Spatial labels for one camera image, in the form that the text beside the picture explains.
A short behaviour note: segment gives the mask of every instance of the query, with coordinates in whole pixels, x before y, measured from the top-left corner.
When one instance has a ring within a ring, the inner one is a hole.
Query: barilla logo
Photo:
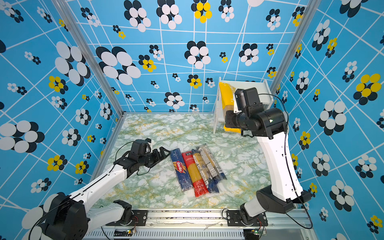
[[[185,167],[185,165],[180,162],[180,161],[177,161],[177,162],[173,162],[173,166],[175,167],[175,169],[181,173],[187,173],[187,168]]]

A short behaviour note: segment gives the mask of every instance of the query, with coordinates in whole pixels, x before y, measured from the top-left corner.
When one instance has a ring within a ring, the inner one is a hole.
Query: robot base
[[[147,222],[147,214],[148,210],[132,210],[132,221],[128,223],[128,225],[125,225],[122,220],[119,220],[117,222],[110,222],[106,224],[106,226],[134,226],[135,220],[133,217],[137,217],[139,219],[139,222],[136,224],[136,226],[145,226]]]
[[[254,221],[249,222],[249,223],[243,223],[242,221],[242,210],[227,210],[227,224],[230,227],[260,227],[260,222],[261,225],[263,226],[268,226],[268,220],[265,216],[265,212],[260,213],[259,215],[254,217]]]

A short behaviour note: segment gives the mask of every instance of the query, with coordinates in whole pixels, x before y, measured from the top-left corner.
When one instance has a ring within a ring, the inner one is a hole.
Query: marble-pattern floor
[[[227,180],[219,184],[219,194],[181,191],[170,157],[143,176],[132,175],[112,188],[93,207],[107,206],[121,199],[133,208],[239,208],[256,191],[271,184],[265,156],[256,138],[225,132],[219,122],[213,135],[213,114],[128,114],[115,147],[105,166],[109,168],[116,151],[125,143],[150,138],[155,148],[190,151],[206,143],[223,169]],[[127,144],[118,158],[131,147]],[[145,173],[141,168],[139,174]]]

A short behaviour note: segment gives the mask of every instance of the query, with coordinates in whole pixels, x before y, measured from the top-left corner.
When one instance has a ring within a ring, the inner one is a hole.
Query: metal base plate
[[[136,224],[136,226],[145,226],[147,222],[148,210],[132,210],[132,212],[133,212],[132,218],[137,217],[139,219],[139,222]],[[128,225],[122,225],[121,220],[106,224],[106,226],[134,226],[134,225],[135,225],[135,220],[132,220]]]
[[[227,224],[230,227],[260,227],[260,222],[257,220],[257,218],[260,219],[262,226],[268,226],[265,212],[257,215],[257,218],[255,218],[255,222],[252,225],[243,224],[239,210],[227,210],[227,218]]]

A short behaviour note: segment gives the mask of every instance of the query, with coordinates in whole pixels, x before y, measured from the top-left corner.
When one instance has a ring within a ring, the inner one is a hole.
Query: barilla spaghetti package
[[[214,158],[213,154],[211,153],[211,151],[209,150],[209,148],[208,148],[208,146],[206,144],[198,146],[197,150],[200,152],[200,155],[203,158],[203,160],[204,160],[205,164],[207,165],[207,167],[208,167],[207,162],[209,161],[210,163],[212,163],[213,167],[218,172],[219,177],[221,179],[227,179],[227,177],[225,176],[223,170],[221,169],[221,167],[217,163],[216,159]]]
[[[191,178],[189,177],[188,170],[183,160],[183,156],[181,155],[180,149],[176,148],[175,150],[171,150],[170,158],[175,168],[176,176],[179,180],[181,190],[184,192],[193,188]]]
[[[192,152],[182,153],[185,165],[187,166],[188,173],[191,177],[193,187],[195,188],[195,196],[199,197],[208,193],[208,189],[200,175],[200,172],[196,166],[195,160],[193,159]]]
[[[195,164],[197,166],[197,169],[200,172],[200,175],[204,181],[205,186],[207,187],[208,191],[210,193],[213,192],[219,192],[218,188],[216,186],[215,181],[213,180],[211,174],[209,173],[209,170],[207,168],[207,165],[205,164],[203,158],[201,157],[199,151],[192,149],[192,156],[195,161]]]

